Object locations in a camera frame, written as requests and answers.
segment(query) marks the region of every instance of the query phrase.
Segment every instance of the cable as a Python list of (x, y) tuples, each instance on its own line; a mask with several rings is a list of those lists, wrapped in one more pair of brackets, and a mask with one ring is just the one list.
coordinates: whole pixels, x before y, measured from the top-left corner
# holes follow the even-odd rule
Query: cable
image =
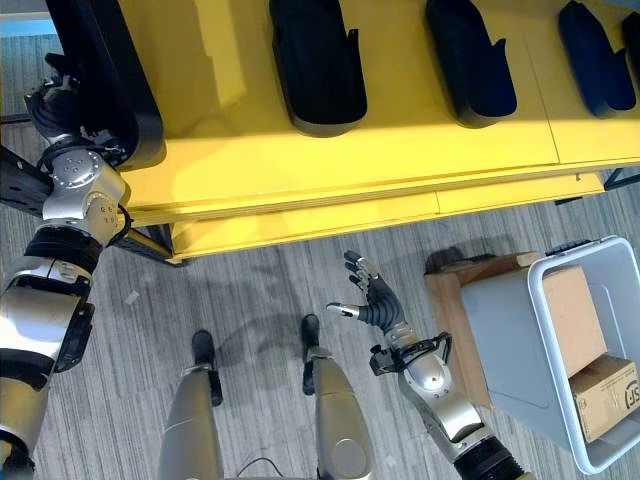
[(118, 209), (124, 215), (124, 227), (122, 227), (122, 230), (120, 230), (118, 233), (116, 233), (113, 236), (111, 241), (107, 244), (107, 247), (110, 247), (111, 245), (118, 243), (127, 235), (127, 233), (129, 233), (129, 230), (131, 230), (132, 220), (131, 220), (131, 216), (129, 215), (129, 212), (127, 212), (127, 209), (124, 208), (121, 204), (118, 204)]
[(284, 475), (282, 474), (282, 472), (280, 471), (280, 469), (276, 466), (275, 463), (273, 463), (273, 460), (271, 460), (268, 457), (258, 457), (254, 460), (251, 460), (249, 463), (247, 463), (244, 467), (242, 467), (240, 469), (240, 471), (238, 473), (236, 473), (236, 477), (239, 477), (240, 475), (242, 475), (242, 473), (249, 468), (251, 465), (253, 465), (254, 463), (257, 463), (259, 461), (265, 461), (265, 462), (269, 462), (271, 464), (271, 466), (274, 468), (274, 470), (278, 473), (278, 475), (280, 475), (281, 477), (284, 478)]

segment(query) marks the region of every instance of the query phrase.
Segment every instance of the gray plastic bin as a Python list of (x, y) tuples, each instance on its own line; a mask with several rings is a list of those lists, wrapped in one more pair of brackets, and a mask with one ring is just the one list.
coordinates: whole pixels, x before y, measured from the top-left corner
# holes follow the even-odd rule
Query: gray plastic bin
[(462, 299), (492, 402), (571, 450), (583, 473), (595, 474), (640, 442), (640, 410), (585, 442), (542, 288), (545, 273), (570, 265), (584, 270), (609, 352), (640, 366), (640, 275), (623, 238), (607, 237), (470, 283)]

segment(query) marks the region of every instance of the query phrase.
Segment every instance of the black rubber joint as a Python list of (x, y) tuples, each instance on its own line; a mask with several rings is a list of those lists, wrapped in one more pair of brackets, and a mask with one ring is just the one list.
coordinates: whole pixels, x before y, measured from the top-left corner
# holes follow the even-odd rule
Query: black rubber joint
[(516, 480), (524, 470), (500, 441), (489, 438), (454, 463), (462, 480)]
[(73, 263), (93, 273), (102, 246), (79, 230), (67, 227), (39, 229), (25, 251), (26, 256), (55, 258)]

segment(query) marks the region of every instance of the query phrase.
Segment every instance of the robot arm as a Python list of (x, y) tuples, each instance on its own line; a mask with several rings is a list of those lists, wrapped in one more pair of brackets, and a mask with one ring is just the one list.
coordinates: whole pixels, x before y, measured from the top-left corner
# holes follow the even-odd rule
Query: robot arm
[(0, 298), (0, 447), (8, 478), (33, 470), (51, 378), (82, 359), (94, 311), (87, 302), (92, 273), (121, 229), (125, 183), (65, 116), (69, 101), (60, 100), (73, 100), (69, 85), (67, 78), (27, 99), (51, 143), (44, 157), (54, 190), (45, 222), (7, 272)]
[(484, 425), (478, 411), (456, 388), (447, 360), (451, 336), (420, 340), (405, 321), (402, 305), (377, 269), (356, 252), (345, 254), (349, 280), (366, 295), (366, 306), (331, 303), (329, 311), (379, 327), (388, 348), (376, 345), (375, 375), (397, 373), (402, 394), (416, 407), (436, 445), (464, 480), (533, 479)]

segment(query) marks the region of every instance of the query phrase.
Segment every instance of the cardboard box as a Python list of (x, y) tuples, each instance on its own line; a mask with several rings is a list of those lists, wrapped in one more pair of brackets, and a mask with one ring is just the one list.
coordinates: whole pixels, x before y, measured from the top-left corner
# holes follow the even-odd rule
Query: cardboard box
[(449, 368), (456, 386), (473, 403), (491, 408), (491, 398), (473, 339), (460, 290), (467, 283), (530, 266), (540, 258), (537, 252), (514, 253), (479, 263), (448, 267), (442, 273), (425, 275), (433, 315), (440, 330), (453, 337)]
[(606, 353), (598, 314), (582, 267), (557, 270), (542, 279), (567, 377)]
[(603, 355), (569, 379), (582, 432), (593, 442), (640, 407), (636, 365)]

